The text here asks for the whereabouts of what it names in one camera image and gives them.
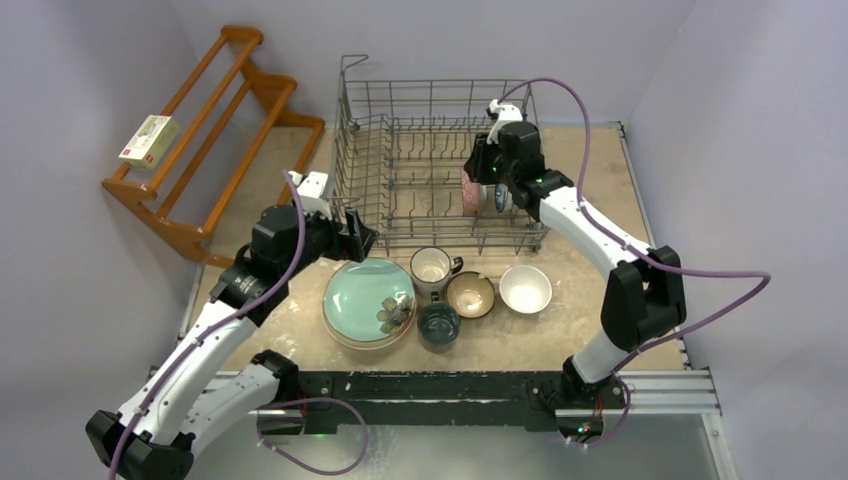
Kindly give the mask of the blue white pattern bowl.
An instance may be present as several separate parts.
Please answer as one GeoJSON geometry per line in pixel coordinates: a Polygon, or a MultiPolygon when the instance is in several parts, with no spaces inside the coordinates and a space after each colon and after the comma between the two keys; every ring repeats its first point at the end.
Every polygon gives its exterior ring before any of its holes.
{"type": "Polygon", "coordinates": [[[494,204],[498,213],[507,212],[512,208],[512,194],[505,184],[497,184],[495,186],[494,204]]]}

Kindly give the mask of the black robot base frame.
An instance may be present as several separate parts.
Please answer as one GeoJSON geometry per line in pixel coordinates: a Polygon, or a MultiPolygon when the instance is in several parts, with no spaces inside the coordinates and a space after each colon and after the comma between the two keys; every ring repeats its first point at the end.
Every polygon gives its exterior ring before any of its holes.
{"type": "Polygon", "coordinates": [[[302,371],[265,350],[250,361],[271,370],[278,385],[271,408],[291,409],[306,434],[334,434],[342,425],[509,426],[588,440],[603,416],[629,404],[614,378],[586,386],[559,371],[302,371]]]}

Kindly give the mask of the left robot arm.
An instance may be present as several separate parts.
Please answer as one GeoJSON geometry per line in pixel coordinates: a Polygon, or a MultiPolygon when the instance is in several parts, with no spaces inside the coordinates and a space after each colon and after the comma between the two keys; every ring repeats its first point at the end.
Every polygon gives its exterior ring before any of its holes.
{"type": "Polygon", "coordinates": [[[233,380],[205,391],[223,361],[288,296],[289,281],[322,257],[361,262],[377,239],[355,209],[340,223],[294,205],[265,209],[251,240],[220,276],[198,323],[116,412],[97,411],[86,434],[111,479],[183,479],[195,458],[248,412],[312,403],[298,366],[265,350],[233,380]]]}

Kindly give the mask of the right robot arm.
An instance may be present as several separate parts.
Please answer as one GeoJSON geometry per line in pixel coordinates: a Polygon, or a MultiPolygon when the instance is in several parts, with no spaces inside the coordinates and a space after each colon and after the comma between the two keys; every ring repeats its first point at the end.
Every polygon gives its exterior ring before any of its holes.
{"type": "Polygon", "coordinates": [[[560,390],[569,404],[588,405],[629,355],[686,319],[677,252],[628,236],[581,199],[573,180],[546,166],[534,124],[476,134],[463,169],[475,183],[505,185],[514,206],[566,238],[606,281],[600,332],[563,364],[560,390]]]}

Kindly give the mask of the brown floral pattern bowl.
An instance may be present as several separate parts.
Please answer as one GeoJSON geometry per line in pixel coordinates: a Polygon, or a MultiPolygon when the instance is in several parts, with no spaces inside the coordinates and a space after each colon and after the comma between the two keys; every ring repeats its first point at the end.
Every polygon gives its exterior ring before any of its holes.
{"type": "Polygon", "coordinates": [[[487,187],[473,182],[465,170],[461,171],[462,208],[465,216],[481,214],[488,197],[487,187]]]}

